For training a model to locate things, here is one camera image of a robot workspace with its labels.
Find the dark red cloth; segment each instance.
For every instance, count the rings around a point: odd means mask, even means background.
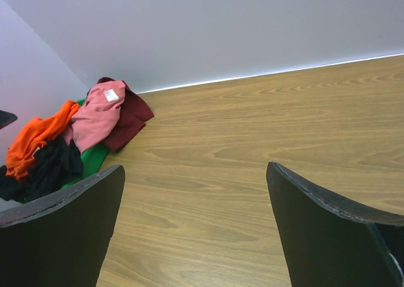
[[[115,81],[104,77],[98,83]],[[146,125],[146,121],[154,117],[150,107],[126,85],[125,101],[121,104],[121,115],[111,133],[102,141],[111,151],[118,151],[132,140]]]

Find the wall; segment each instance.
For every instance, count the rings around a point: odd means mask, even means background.
[[[402,0],[6,0],[87,85],[137,91],[404,52]]]
[[[0,131],[0,166],[7,147],[32,117],[48,117],[68,99],[85,97],[85,85],[0,0],[0,109],[18,120]],[[0,211],[14,206],[0,200]]]

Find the clothing label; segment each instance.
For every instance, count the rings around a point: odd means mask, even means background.
[[[104,91],[104,95],[107,98],[108,102],[112,102],[112,101],[117,101],[119,100],[119,97],[117,96],[117,94],[114,92],[114,90],[105,90]]]

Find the orange shirt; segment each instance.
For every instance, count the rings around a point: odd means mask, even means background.
[[[67,101],[60,111],[47,119],[33,118],[20,131],[14,143],[8,148],[6,167],[8,177],[21,180],[28,175],[27,169],[35,165],[33,154],[55,139],[69,124],[71,116],[80,106],[74,101]]]

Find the pile of clothes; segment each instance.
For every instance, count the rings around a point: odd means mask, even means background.
[[[81,154],[98,143],[119,151],[154,116],[124,81],[101,78],[82,106],[67,101],[55,115],[34,118],[0,167],[0,197],[30,202],[83,175]]]

